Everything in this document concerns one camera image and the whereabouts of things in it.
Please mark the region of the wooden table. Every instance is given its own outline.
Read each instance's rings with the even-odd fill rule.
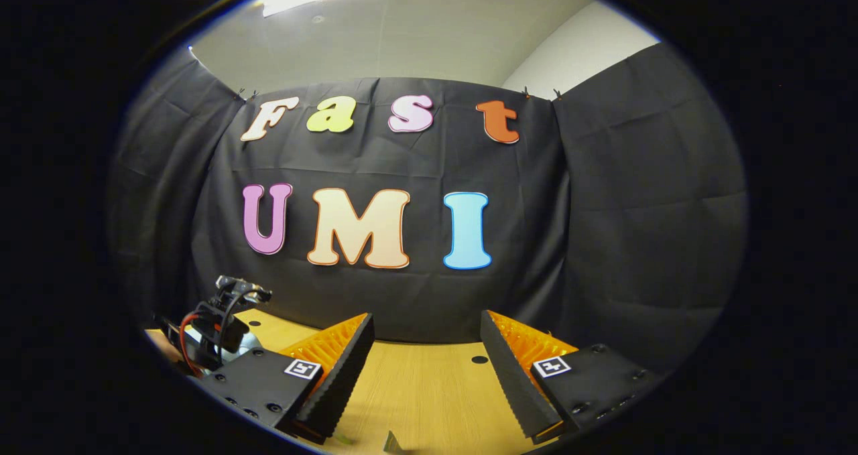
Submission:
[[[245,323],[258,321],[251,331],[272,351],[319,331],[257,310],[236,316]],[[390,430],[410,455],[533,450],[537,446],[518,426],[491,361],[473,363],[474,356],[487,357],[481,342],[376,341],[336,427],[352,445],[330,438],[316,446],[336,454],[383,454]]]

